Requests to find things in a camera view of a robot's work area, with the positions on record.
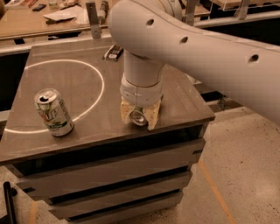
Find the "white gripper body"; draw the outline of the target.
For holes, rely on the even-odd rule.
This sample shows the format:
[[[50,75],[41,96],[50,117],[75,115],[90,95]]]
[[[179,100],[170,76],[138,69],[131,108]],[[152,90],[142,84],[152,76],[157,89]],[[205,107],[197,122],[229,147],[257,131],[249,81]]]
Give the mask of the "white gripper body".
[[[163,81],[151,87],[138,87],[130,84],[125,76],[122,77],[120,92],[122,97],[130,104],[141,108],[156,104],[163,96]]]

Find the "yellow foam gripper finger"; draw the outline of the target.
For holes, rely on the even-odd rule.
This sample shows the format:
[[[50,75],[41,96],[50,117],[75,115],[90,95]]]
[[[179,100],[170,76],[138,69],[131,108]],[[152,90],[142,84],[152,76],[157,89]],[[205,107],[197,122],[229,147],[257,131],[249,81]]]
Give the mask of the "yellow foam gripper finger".
[[[143,115],[148,122],[148,130],[154,130],[158,122],[161,101],[143,109]]]
[[[121,118],[125,124],[128,124],[131,121],[130,114],[135,109],[135,106],[130,104],[123,97],[121,97],[121,99]]]

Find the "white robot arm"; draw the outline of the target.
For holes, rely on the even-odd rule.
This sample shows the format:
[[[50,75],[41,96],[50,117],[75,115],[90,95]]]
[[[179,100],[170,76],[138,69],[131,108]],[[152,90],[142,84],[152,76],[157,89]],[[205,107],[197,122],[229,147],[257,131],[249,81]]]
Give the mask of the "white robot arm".
[[[201,30],[147,0],[116,3],[108,28],[124,50],[121,93],[126,102],[141,108],[158,102],[158,70],[165,63],[280,124],[277,46]]]

